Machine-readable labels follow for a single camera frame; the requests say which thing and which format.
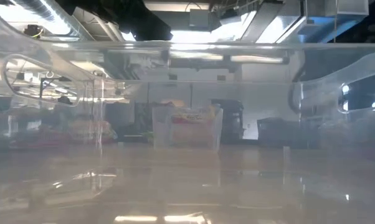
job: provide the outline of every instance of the ceiling duct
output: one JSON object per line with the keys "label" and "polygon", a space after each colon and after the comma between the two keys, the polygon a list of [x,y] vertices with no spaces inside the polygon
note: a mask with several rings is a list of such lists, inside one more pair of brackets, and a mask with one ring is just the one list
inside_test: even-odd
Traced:
{"label": "ceiling duct", "polygon": [[45,28],[54,35],[79,37],[80,40],[94,40],[76,18],[68,15],[54,0],[11,0],[15,5],[41,17]]}
{"label": "ceiling duct", "polygon": [[368,0],[264,0],[242,40],[329,42],[368,14]]}
{"label": "ceiling duct", "polygon": [[284,1],[264,1],[243,34],[242,40],[256,42],[269,24],[277,17],[283,5]]}

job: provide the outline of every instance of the clear plastic container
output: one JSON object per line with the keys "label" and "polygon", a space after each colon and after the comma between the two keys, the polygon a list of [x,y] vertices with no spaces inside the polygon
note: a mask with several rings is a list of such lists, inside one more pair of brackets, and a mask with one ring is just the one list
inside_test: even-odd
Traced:
{"label": "clear plastic container", "polygon": [[153,107],[154,148],[201,148],[219,150],[222,109],[178,108],[171,105]]}
{"label": "clear plastic container", "polygon": [[[375,102],[343,101],[373,77],[375,44],[43,42],[0,19],[0,223],[375,223]],[[218,150],[175,147],[170,101],[219,107]]]}

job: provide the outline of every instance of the small plastic bin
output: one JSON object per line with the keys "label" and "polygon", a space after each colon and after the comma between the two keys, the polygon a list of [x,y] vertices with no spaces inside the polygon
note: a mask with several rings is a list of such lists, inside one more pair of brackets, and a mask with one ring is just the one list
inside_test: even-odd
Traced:
{"label": "small plastic bin", "polygon": [[153,107],[154,148],[219,149],[223,110],[218,106],[190,109]]}

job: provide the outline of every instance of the wall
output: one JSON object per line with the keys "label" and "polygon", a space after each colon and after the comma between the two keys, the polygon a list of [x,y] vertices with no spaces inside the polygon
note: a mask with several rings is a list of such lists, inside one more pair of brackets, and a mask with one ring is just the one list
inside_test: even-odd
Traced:
{"label": "wall", "polygon": [[[183,101],[186,106],[190,106],[191,102],[192,107],[209,105],[210,99],[240,100],[244,106],[244,138],[257,139],[258,119],[279,117],[298,120],[298,115],[288,107],[287,97],[291,81],[302,63],[303,54],[295,53],[289,65],[245,64],[241,73],[238,71],[235,74],[226,69],[150,70],[140,75],[150,84],[141,83],[132,97],[138,103],[146,103],[147,96],[149,102],[175,99]],[[169,82],[168,73],[178,75],[178,82]],[[218,75],[225,75],[227,81],[216,82]]]}

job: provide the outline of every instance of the cable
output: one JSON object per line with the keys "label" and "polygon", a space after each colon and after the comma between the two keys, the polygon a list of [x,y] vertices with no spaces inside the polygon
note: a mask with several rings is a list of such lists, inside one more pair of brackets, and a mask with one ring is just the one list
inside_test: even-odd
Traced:
{"label": "cable", "polygon": [[32,35],[31,37],[32,37],[32,38],[36,38],[36,37],[40,36],[43,32],[44,32],[44,28],[42,27],[42,28],[40,29],[40,32],[39,32],[38,34],[36,34],[36,35]]}
{"label": "cable", "polygon": [[288,96],[287,96],[288,106],[296,114],[301,113],[301,108],[298,105],[294,104],[293,97],[294,97],[295,85],[300,81],[300,78],[304,74],[304,71],[305,71],[305,66],[302,66],[293,77],[292,84],[290,85],[288,89]]}
{"label": "cable", "polygon": [[256,3],[258,1],[260,1],[260,0],[253,0],[253,1],[250,1],[250,2],[248,2],[248,3],[246,3],[246,4],[242,5],[242,6],[237,6],[235,3],[233,3],[233,4],[230,4],[228,6],[225,6],[225,7],[222,7],[222,8],[218,8],[217,10],[214,10],[214,12],[219,11],[219,10],[226,10],[226,9],[229,9],[229,8],[233,9],[235,7],[244,8],[244,7],[247,7],[247,6],[251,5],[251,4]]}
{"label": "cable", "polygon": [[83,9],[81,9],[82,10],[82,22],[83,23],[86,23],[86,24],[91,24],[94,20],[95,20],[95,18],[92,18],[91,20],[89,20],[89,21],[85,21],[85,10],[83,10]]}
{"label": "cable", "polygon": [[[339,0],[336,1],[336,16],[335,16],[335,32],[337,30],[337,15],[338,15],[338,8],[339,8]],[[336,43],[336,35],[333,39],[333,42]]]}
{"label": "cable", "polygon": [[187,9],[188,9],[188,7],[190,6],[190,4],[192,4],[192,3],[195,4],[195,5],[197,5],[199,9],[202,9],[201,6],[199,6],[197,3],[195,3],[195,2],[189,2],[189,3],[186,5],[185,12],[187,11]]}

